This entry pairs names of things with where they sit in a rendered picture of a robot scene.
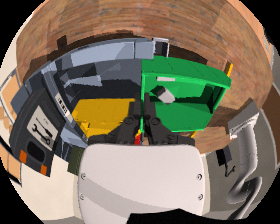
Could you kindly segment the yellow open bin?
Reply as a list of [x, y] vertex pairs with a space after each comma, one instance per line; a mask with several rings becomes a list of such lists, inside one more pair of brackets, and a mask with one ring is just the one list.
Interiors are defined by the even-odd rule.
[[71, 115], [88, 138], [108, 134], [122, 124], [132, 101], [135, 99], [81, 99]]

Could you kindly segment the red open bin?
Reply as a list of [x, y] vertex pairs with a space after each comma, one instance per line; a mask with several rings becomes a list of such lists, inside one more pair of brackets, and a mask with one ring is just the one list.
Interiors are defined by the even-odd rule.
[[134, 145], [140, 145], [140, 135], [136, 136]]

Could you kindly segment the orange bar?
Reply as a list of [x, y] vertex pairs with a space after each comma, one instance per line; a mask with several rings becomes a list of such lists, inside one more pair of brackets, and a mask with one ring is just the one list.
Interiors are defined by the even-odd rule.
[[[228, 67], [227, 67], [227, 70], [226, 70], [226, 73], [225, 73], [228, 77], [229, 77], [229, 75], [230, 75], [232, 66], [233, 66], [233, 65], [232, 65], [231, 63], [228, 64]], [[193, 131], [193, 133], [190, 135], [190, 137], [193, 137], [193, 136], [196, 134], [196, 132], [197, 132], [197, 131]]]

